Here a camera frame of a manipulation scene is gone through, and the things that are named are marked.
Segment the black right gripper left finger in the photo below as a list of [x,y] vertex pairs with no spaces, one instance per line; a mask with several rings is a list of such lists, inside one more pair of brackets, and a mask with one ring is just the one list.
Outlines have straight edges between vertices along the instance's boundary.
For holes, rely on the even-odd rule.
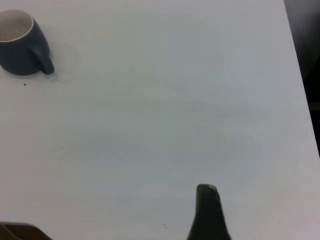
[[1,240],[52,240],[38,227],[20,222],[0,222]]

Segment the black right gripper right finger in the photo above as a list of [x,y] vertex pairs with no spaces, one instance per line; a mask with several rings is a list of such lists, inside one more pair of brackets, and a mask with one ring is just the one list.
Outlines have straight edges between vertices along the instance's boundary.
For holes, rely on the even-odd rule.
[[189,240],[230,240],[221,198],[212,184],[196,188],[195,216],[187,237]]

